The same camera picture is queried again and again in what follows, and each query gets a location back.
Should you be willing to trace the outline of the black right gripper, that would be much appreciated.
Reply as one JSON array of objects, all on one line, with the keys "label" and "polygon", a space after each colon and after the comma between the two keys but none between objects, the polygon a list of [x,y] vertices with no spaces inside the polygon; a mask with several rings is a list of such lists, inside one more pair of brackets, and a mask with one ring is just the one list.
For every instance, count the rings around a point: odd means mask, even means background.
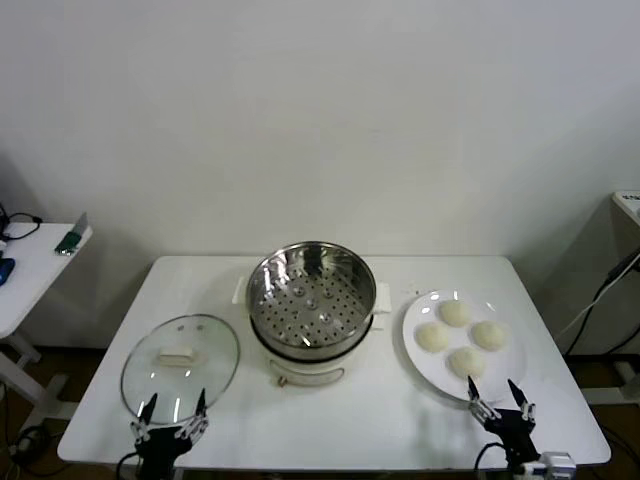
[{"label": "black right gripper", "polygon": [[500,438],[507,462],[537,461],[540,454],[531,440],[531,433],[536,425],[536,405],[530,403],[524,392],[511,379],[508,379],[507,383],[518,409],[495,410],[480,397],[471,376],[467,377],[467,382],[469,410],[473,418],[483,425],[486,431]]}]

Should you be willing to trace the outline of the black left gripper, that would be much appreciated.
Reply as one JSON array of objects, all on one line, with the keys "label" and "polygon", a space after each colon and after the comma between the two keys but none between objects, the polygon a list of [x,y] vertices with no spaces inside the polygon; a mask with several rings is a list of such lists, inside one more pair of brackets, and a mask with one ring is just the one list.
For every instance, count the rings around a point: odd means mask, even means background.
[{"label": "black left gripper", "polygon": [[142,480],[171,479],[176,459],[189,452],[209,426],[205,388],[200,392],[194,416],[182,427],[148,429],[156,402],[154,393],[142,403],[136,420],[130,424],[135,453],[140,459],[136,477]]}]

